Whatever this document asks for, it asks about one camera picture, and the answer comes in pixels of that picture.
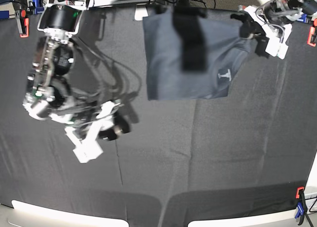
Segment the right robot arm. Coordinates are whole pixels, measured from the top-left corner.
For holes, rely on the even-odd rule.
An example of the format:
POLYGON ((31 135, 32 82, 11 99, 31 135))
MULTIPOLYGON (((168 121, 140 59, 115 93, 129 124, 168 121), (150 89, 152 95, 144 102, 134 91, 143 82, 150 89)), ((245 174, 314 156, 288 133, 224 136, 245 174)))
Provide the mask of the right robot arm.
POLYGON ((50 0, 45 6, 38 23, 38 30, 45 36, 38 42, 23 100, 30 117, 64 124, 65 134, 74 144, 73 153, 81 163, 103 153, 100 139, 116 140, 130 131, 119 109, 131 94, 103 101, 103 90, 85 93, 72 89, 68 81, 75 51, 89 48, 77 35, 89 3, 90 0, 50 0))

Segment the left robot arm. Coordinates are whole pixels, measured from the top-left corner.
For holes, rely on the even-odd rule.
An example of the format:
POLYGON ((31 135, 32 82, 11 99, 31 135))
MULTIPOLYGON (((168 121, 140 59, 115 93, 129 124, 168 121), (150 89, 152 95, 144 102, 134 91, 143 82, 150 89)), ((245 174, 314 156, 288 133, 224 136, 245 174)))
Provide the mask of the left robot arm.
POLYGON ((295 21, 310 25, 307 44, 317 46, 317 0, 269 0, 256 7, 239 6, 230 18, 243 23, 240 37, 256 39, 256 54, 284 59, 295 21))

